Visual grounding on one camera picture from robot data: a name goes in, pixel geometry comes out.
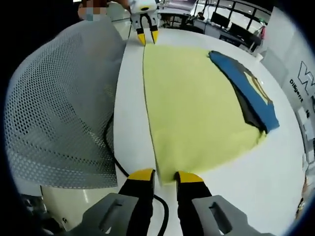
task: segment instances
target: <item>black cable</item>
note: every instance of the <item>black cable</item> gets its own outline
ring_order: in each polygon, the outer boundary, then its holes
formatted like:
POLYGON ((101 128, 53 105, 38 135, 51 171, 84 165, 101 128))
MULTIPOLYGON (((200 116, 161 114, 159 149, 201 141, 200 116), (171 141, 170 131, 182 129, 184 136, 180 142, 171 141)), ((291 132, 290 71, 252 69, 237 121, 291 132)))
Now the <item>black cable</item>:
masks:
MULTIPOLYGON (((116 159, 115 155, 114 155, 114 152, 112 151, 112 149, 110 148, 108 142, 107 142, 107 132, 108 132, 108 129, 109 129, 109 126, 110 124, 113 122, 113 119, 114 119, 114 114, 112 114, 112 116, 110 117, 110 119, 108 120, 107 122, 107 125, 104 129, 104 133, 103 133, 103 140, 104 140, 104 143, 105 143, 105 146, 107 147, 108 149, 108 152, 110 154, 110 156, 114 159, 114 162, 115 164, 118 166, 119 170, 121 172, 123 172, 123 174, 128 177, 129 174, 127 173, 127 171, 121 166, 121 164, 118 162, 118 160, 116 159)), ((166 230, 166 227, 167 227, 167 223, 168 223, 168 218, 169 218, 169 209, 168 209, 168 205, 167 203, 162 199, 160 198, 159 196, 155 195, 154 194, 154 198, 156 200, 158 200, 160 203, 162 203, 163 205, 163 208, 164 208, 164 218, 163 218, 163 222, 162 222, 162 225, 161 225, 161 228, 159 230, 159 233, 157 236, 163 236, 164 233, 165 233, 165 230, 166 230)))
POLYGON ((197 7, 198 7, 198 3, 199 3, 199 0, 197 0, 197 2, 196 2, 196 7, 195 7, 195 11, 193 13, 193 16, 196 16, 196 10, 197 10, 197 7))
POLYGON ((130 37, 131 27, 132 27, 132 23, 130 23, 128 38, 130 37))
POLYGON ((206 6, 207 6, 207 4, 208 4, 208 2, 209 2, 209 0, 206 0, 206 2, 205 2, 205 6, 203 7, 203 9, 202 9, 202 15, 205 13, 205 9, 206 9, 206 6))
POLYGON ((208 19, 209 19, 209 6, 208 6, 208 8, 207 8, 207 12, 208 12, 208 16, 207 16, 207 18, 205 19, 206 22, 205 22, 205 28, 204 28, 204 30, 203 30, 203 34, 206 34, 206 26, 207 26, 207 24, 208 24, 208 19))

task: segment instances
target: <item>white table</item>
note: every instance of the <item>white table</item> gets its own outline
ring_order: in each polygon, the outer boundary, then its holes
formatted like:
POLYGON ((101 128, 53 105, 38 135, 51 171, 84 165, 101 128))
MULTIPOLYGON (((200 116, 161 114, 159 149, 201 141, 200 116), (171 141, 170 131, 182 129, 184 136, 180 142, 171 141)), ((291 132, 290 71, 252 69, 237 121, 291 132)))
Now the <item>white table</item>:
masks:
MULTIPOLYGON (((293 222, 301 199, 304 149, 294 112, 276 80, 250 54, 206 35, 177 29, 159 29, 157 44, 201 47, 226 54, 247 67, 274 101, 280 123, 278 129, 269 133, 262 144, 235 161, 197 174, 204 179, 213 195, 222 195, 245 212, 251 226, 262 233, 282 235, 293 222)), ((143 87, 143 50, 135 32, 132 32, 121 65, 116 93, 115 155, 128 173, 144 168, 156 169, 143 87)), ((125 179, 118 171, 119 186, 125 179)), ((165 235, 182 235, 177 217, 175 184, 161 187, 157 179, 156 194, 164 198, 170 208, 165 235)), ((157 235, 163 214, 162 205, 154 201, 154 215, 148 235, 157 235)))

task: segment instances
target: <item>white wall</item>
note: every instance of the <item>white wall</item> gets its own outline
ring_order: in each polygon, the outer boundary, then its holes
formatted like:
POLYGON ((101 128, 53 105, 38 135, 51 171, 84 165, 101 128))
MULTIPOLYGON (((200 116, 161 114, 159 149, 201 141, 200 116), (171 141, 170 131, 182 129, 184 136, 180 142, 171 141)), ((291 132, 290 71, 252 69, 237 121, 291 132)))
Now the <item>white wall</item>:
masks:
POLYGON ((300 128, 307 155, 303 161, 305 166, 308 166, 307 170, 303 168, 306 170, 308 189, 313 190, 315 181, 310 182, 310 179, 315 179, 314 137, 305 137, 312 133, 312 130, 315 133, 315 105, 311 100, 311 96, 315 97, 315 57, 297 26, 276 7, 266 28, 261 51, 264 55, 262 63, 282 87, 293 110, 297 113, 303 107, 309 114, 312 126, 300 124, 300 128), (307 165, 305 160, 313 163, 307 165))
POLYGON ((293 109, 303 106, 309 110, 310 118, 315 125, 314 105, 311 103, 311 96, 315 95, 315 58, 300 30, 276 7, 266 28, 262 48, 263 51, 272 52, 282 63, 279 67, 286 70, 285 77, 281 78, 283 81, 279 82, 293 109), (294 91, 291 80, 296 84, 298 91, 294 91))

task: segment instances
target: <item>blue cloth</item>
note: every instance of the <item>blue cloth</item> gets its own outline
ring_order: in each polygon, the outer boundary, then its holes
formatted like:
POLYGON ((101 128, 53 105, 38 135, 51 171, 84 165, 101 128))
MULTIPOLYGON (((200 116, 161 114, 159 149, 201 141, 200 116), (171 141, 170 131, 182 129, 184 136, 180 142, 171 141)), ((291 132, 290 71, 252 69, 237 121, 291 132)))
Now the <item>blue cloth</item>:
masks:
POLYGON ((229 81, 233 83, 248 100, 261 122, 265 125, 266 133, 278 128, 279 122, 275 114, 273 103, 265 103, 262 97, 251 86, 246 78, 246 75, 237 68, 233 59, 219 52, 210 52, 209 57, 211 61, 226 75, 229 81))

